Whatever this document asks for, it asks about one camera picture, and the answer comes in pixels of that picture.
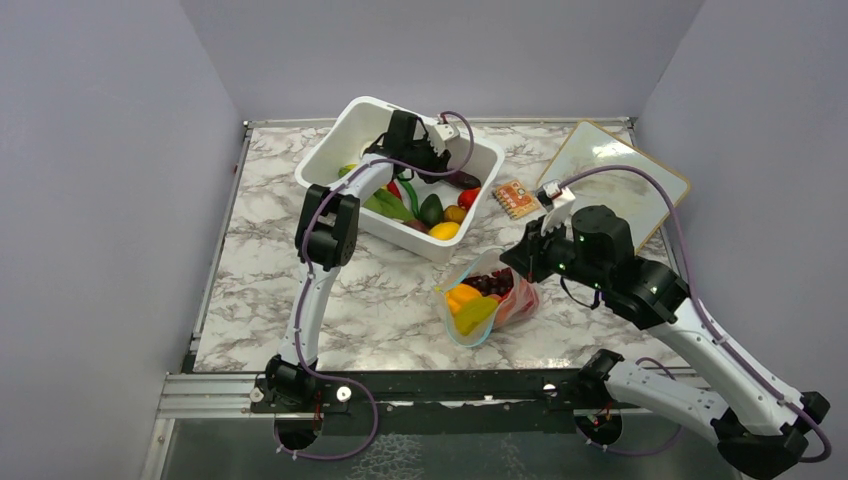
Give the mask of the orange carrot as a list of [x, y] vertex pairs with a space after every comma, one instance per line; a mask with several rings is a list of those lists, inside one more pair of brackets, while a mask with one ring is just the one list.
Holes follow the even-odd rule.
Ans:
[[517, 305], [517, 296], [514, 292], [511, 292], [501, 299], [495, 312], [493, 327], [499, 329], [520, 319], [521, 313], [520, 307]]

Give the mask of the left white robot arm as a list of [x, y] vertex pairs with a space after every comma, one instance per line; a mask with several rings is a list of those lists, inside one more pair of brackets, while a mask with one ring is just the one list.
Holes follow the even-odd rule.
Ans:
[[420, 116], [395, 110], [352, 170], [328, 186], [308, 188], [295, 237], [299, 293], [278, 353], [265, 369], [268, 400], [294, 411], [313, 401], [318, 336], [332, 285], [356, 247], [362, 202], [405, 170], [444, 176], [450, 155], [438, 152], [432, 134]]

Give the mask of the orange bell pepper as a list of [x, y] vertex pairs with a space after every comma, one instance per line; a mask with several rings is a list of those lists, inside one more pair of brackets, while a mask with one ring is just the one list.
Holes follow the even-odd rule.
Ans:
[[460, 283], [445, 293], [445, 300], [452, 315], [456, 315], [467, 303], [482, 297], [478, 289], [465, 283]]

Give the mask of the red apple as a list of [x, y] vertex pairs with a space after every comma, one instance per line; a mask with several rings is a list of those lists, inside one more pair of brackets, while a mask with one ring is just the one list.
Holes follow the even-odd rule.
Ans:
[[514, 301], [513, 319], [524, 320], [533, 316], [539, 308], [540, 300], [534, 284], [521, 279], [512, 289]]

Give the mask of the clear zip top bag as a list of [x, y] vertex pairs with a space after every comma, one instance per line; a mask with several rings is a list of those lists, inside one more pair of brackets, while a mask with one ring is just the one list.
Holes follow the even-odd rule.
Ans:
[[492, 331], [525, 321], [540, 307], [537, 288], [501, 261], [503, 252], [484, 251], [431, 290], [437, 316], [460, 346], [476, 347]]

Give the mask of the dark eggplant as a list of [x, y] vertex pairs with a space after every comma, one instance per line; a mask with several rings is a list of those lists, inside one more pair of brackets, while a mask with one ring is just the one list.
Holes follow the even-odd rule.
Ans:
[[472, 190], [482, 186], [481, 181], [476, 176], [463, 171], [457, 171], [445, 177], [444, 181], [460, 190]]

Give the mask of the purple grape bunch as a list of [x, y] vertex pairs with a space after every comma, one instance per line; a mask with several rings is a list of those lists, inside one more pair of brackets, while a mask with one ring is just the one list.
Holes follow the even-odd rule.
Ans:
[[475, 288], [483, 296], [497, 295], [505, 298], [514, 286], [514, 279], [512, 270], [503, 268], [489, 274], [468, 276], [462, 283]]

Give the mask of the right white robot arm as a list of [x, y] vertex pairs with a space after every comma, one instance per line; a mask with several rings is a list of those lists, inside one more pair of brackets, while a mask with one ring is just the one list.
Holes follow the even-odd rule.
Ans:
[[629, 223], [605, 206], [577, 211], [545, 231], [530, 221], [501, 261], [531, 283], [550, 276], [593, 289], [596, 304], [674, 350], [707, 383], [700, 390], [652, 373], [607, 349], [577, 375], [587, 405], [626, 403], [701, 435], [753, 479], [773, 479], [807, 461], [829, 402], [770, 373], [706, 311], [689, 285], [663, 263], [635, 253]]

